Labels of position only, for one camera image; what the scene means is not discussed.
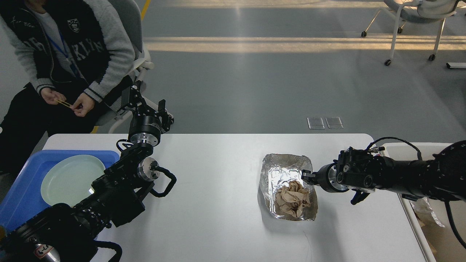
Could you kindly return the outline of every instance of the blue lanyard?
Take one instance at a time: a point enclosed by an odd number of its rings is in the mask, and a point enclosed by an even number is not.
[[[63,40],[62,33],[61,33],[60,31],[58,31],[58,33],[60,34],[60,40],[62,41],[62,45],[63,45],[63,49],[64,49],[64,50],[62,50],[62,49],[57,45],[57,43],[55,43],[55,42],[52,40],[52,38],[50,38],[50,36],[49,36],[47,33],[45,33],[45,35],[47,36],[48,40],[52,43],[52,45],[53,45],[58,51],[60,51],[60,53],[62,53],[62,54],[65,56],[66,60],[69,62],[69,60],[68,60],[68,58],[69,58],[69,56],[68,56],[68,51],[66,50],[65,41]]]
[[[50,36],[45,33],[45,35],[47,36],[48,40],[52,43],[52,45],[57,48],[57,50],[62,53],[65,58],[66,58],[66,61],[70,63],[70,68],[71,68],[71,71],[73,72],[73,74],[75,74],[76,78],[80,78],[81,77],[81,74],[79,73],[79,70],[78,68],[75,66],[75,64],[73,62],[70,62],[70,60],[68,59],[69,58],[69,55],[68,55],[68,51],[66,50],[66,45],[65,45],[65,41],[63,40],[63,35],[60,31],[58,31],[58,33],[60,34],[60,40],[62,41],[62,45],[63,45],[63,49],[62,50],[58,45],[57,43],[55,43],[51,38]]]

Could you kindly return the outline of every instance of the white table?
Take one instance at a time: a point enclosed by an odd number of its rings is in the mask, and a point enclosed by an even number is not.
[[[123,134],[54,135],[44,149],[116,150]],[[123,262],[425,261],[398,196],[382,190],[353,206],[352,192],[317,187],[315,221],[273,218],[259,190],[269,153],[308,156],[314,170],[366,134],[164,134],[153,157],[178,181],[165,198],[148,195],[146,211],[98,239],[123,248]],[[167,178],[156,180],[163,190]],[[99,249],[93,261],[113,251]]]

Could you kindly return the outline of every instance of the brown paper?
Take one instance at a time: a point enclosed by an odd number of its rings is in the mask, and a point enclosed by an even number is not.
[[[289,186],[283,186],[277,190],[275,201],[284,213],[298,218],[302,215],[303,208],[310,207],[309,191],[293,180]]]

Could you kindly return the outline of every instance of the hand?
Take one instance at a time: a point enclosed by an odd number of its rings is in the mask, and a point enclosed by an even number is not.
[[[41,96],[48,104],[58,104],[57,99],[66,101],[66,97],[64,95],[49,87],[45,87],[41,90]]]
[[[75,112],[78,117],[84,117],[86,114],[94,108],[95,101],[85,93],[82,93],[76,102],[71,106],[71,109]]]

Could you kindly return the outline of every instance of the gray floor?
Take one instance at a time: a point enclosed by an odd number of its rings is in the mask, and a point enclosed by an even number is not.
[[[144,2],[137,0],[141,8]],[[382,6],[366,0],[154,0],[143,21],[156,64],[145,96],[167,100],[176,119],[172,133],[465,139],[466,70],[445,67],[466,62],[464,9],[447,19],[435,61],[427,58],[437,24],[407,24],[386,67],[393,20],[380,14],[368,36],[360,37]],[[3,31],[0,43],[3,117],[27,76]],[[334,116],[344,129],[307,126],[307,117]]]

